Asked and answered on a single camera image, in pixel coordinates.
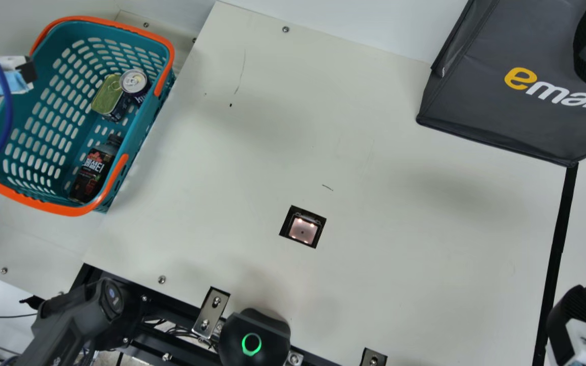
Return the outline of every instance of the emart logo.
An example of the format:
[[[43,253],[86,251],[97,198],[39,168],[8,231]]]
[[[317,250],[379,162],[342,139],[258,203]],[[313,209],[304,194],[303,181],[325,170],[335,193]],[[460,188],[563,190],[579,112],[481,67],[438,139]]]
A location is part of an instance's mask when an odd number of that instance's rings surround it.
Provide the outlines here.
[[[553,104],[562,104],[563,106],[586,108],[586,93],[571,93],[567,88],[555,86],[546,81],[537,81],[537,74],[523,67],[516,67],[505,76],[505,83],[516,90],[526,90],[527,95],[537,95],[537,98],[546,100],[552,98]]]

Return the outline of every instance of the white tabletop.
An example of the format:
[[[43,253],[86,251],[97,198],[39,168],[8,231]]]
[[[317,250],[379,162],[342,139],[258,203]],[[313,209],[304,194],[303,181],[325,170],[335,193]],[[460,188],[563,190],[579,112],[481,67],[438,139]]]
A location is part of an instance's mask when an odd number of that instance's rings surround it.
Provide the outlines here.
[[[226,290],[340,364],[528,364],[565,170],[417,125],[428,74],[218,3],[110,212],[7,202],[0,278],[46,296],[84,258]],[[316,249],[278,236],[291,205],[327,219]]]

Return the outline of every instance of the black pole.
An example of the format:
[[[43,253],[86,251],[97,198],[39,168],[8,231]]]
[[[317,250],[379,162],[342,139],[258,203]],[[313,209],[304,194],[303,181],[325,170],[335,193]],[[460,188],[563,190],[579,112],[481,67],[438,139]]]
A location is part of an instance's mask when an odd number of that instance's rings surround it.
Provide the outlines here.
[[[539,326],[537,327],[537,340],[535,340],[533,366],[544,366],[547,341],[546,320],[548,318],[548,313],[553,309],[553,302],[555,301],[555,288],[558,286],[560,261],[562,260],[562,252],[565,249],[569,213],[571,213],[571,202],[574,199],[574,188],[576,187],[577,167],[578,164],[567,168],[565,183],[562,187],[560,211],[558,211],[558,220],[555,222],[555,232],[553,233],[553,243],[551,244],[551,255],[548,259],[548,269],[546,270],[546,282],[544,283],[542,311],[540,311]]]

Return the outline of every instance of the shopping basket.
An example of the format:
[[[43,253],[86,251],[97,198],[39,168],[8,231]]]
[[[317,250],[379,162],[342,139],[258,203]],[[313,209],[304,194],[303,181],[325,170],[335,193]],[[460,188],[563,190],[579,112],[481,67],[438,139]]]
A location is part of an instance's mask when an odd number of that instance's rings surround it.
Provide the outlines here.
[[[0,194],[33,208],[79,216],[107,211],[174,81],[175,51],[143,29],[86,16],[49,24],[31,48],[38,79],[14,95],[14,123],[0,153]],[[141,69],[153,86],[140,107],[114,123],[91,111],[105,76]],[[0,133],[5,111],[0,105]],[[123,138],[101,192],[91,202],[68,199],[86,153],[108,135]]]

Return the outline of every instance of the metal bracket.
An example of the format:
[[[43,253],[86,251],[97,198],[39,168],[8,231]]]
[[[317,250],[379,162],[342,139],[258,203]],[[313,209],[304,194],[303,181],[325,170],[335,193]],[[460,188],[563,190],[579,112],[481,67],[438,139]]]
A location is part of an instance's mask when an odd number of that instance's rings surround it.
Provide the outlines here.
[[[302,366],[302,361],[304,359],[304,355],[298,352],[289,351],[288,357],[286,357],[286,362],[284,362],[284,366]]]
[[[227,292],[210,287],[200,307],[200,315],[191,329],[193,333],[205,339],[211,338],[229,299],[230,294]]]
[[[388,361],[388,356],[370,350],[369,348],[363,349],[361,366],[386,366],[386,361]]]

